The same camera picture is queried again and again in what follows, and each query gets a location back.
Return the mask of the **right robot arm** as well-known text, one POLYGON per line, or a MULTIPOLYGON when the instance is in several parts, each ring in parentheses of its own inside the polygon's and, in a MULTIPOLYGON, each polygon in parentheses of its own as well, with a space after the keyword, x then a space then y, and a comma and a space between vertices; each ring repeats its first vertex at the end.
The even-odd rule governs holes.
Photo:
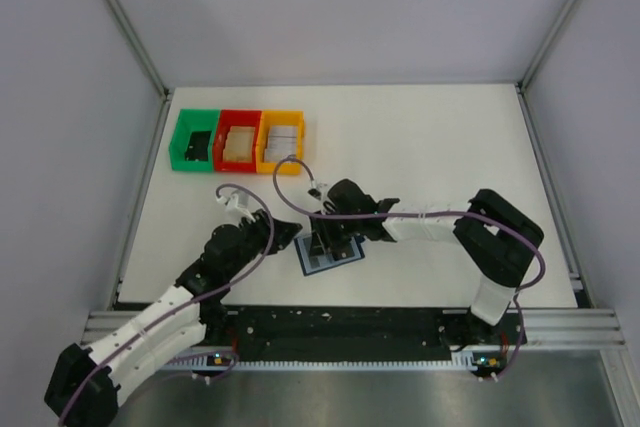
POLYGON ((544 239, 541 228, 497 192, 479 190, 467 208, 443 216, 399 210, 398 198, 376 201, 353 181, 331 187, 315 181, 308 194, 321 208, 310 217, 310 257, 347 259, 351 245, 430 241, 459 246, 480 271, 477 293, 462 321, 440 328, 442 341, 459 348, 499 340, 498 326, 544 239))

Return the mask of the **blue card holder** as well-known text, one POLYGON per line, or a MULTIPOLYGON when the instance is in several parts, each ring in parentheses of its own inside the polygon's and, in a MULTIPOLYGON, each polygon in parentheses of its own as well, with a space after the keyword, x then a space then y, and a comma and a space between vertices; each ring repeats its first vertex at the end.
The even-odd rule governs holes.
POLYGON ((337 252, 325 249, 320 243, 317 234, 297 237, 294 241, 294 246, 302 274, 305 277, 358 262, 365 258, 359 238, 352 238, 345 248, 337 252))

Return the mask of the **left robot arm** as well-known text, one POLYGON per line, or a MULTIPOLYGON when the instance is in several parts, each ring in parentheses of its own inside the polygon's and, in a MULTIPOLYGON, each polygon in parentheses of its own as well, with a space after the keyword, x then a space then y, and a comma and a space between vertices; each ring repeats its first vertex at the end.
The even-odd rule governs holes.
POLYGON ((301 229, 263 209, 237 224, 220 225, 155 302, 100 340, 67 346, 44 394, 59 424, 109 425, 145 380, 204 340, 221 317, 221 300, 239 272, 288 247, 301 229))

